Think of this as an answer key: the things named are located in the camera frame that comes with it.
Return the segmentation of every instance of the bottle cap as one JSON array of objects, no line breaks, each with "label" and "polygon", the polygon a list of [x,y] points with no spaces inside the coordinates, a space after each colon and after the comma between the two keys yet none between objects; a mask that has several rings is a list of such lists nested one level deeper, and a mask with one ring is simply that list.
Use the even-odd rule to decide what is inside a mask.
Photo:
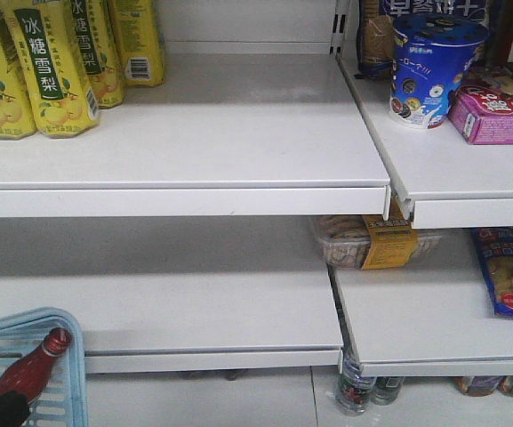
[{"label": "bottle cap", "polygon": [[72,335],[69,331],[63,327],[55,327],[44,338],[43,346],[53,356],[59,356],[67,350],[71,341]]}]

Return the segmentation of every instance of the blue snack bag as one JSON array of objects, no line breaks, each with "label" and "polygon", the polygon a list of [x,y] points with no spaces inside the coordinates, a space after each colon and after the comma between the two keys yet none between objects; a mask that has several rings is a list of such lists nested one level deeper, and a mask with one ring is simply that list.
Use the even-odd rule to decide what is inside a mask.
[{"label": "blue snack bag", "polygon": [[495,314],[513,317],[513,228],[476,228],[471,236]]}]

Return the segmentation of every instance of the purple snack box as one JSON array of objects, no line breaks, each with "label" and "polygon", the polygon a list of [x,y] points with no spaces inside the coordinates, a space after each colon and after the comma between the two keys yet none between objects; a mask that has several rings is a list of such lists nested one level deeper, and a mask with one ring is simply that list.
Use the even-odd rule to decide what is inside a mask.
[{"label": "purple snack box", "polygon": [[473,68],[449,118],[471,144],[513,144],[513,78],[502,68]]}]

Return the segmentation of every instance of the cookie cup container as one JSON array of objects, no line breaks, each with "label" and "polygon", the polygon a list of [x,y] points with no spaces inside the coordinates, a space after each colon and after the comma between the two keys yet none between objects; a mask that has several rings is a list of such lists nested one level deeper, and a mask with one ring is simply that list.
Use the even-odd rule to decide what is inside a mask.
[{"label": "cookie cup container", "polygon": [[442,13],[404,15],[393,27],[389,114],[408,127],[438,127],[489,32],[472,20]]}]

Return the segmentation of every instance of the shelving unit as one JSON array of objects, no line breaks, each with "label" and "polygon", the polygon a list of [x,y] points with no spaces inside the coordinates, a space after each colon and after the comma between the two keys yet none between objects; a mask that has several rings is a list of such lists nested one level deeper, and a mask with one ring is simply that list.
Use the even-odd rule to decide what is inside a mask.
[{"label": "shelving unit", "polygon": [[352,58],[341,66],[415,228],[513,226],[513,146],[473,146],[449,121],[401,126],[389,120],[389,82],[356,79]]},{"label": "shelving unit", "polygon": [[169,56],[75,139],[0,141],[0,217],[383,213],[389,177],[329,55]]},{"label": "shelving unit", "polygon": [[513,375],[513,318],[493,306],[467,230],[400,269],[336,270],[365,375]]},{"label": "shelving unit", "polygon": [[[513,399],[445,378],[336,411],[341,334],[304,215],[386,214],[392,188],[416,228],[513,225],[513,147],[388,120],[387,84],[353,77],[357,0],[158,4],[164,85],[75,139],[0,141],[0,317],[75,315],[91,425],[512,425]],[[446,235],[403,269],[336,271],[366,373],[513,374],[513,321]]]},{"label": "shelving unit", "polygon": [[0,219],[0,317],[69,311],[86,370],[334,365],[342,340],[302,217]]}]

